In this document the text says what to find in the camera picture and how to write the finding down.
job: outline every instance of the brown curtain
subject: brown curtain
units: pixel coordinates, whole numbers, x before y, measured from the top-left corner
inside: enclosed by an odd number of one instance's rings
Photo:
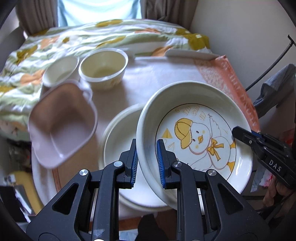
[[[57,27],[58,0],[19,0],[16,5],[20,26],[28,35]]]
[[[190,28],[198,0],[140,0],[142,18]]]

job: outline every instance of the light blue sheer curtain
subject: light blue sheer curtain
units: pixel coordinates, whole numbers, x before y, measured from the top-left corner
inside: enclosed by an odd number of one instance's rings
[[[141,18],[140,0],[58,0],[59,26]]]

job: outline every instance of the yellow cap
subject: yellow cap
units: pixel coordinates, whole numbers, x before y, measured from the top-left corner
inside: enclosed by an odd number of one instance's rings
[[[181,148],[185,149],[192,142],[191,125],[193,121],[187,118],[178,120],[175,124],[175,134],[181,140]]]

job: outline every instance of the duck beak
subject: duck beak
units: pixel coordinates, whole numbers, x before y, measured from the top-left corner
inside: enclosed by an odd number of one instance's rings
[[[203,136],[201,135],[200,137],[197,138],[198,139],[198,144],[202,143],[203,141]]]

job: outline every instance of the pink container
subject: pink container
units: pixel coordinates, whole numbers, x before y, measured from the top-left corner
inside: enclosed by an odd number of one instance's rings
[[[95,134],[98,114],[92,91],[67,80],[49,90],[29,116],[28,130],[36,157],[53,169],[79,151]]]

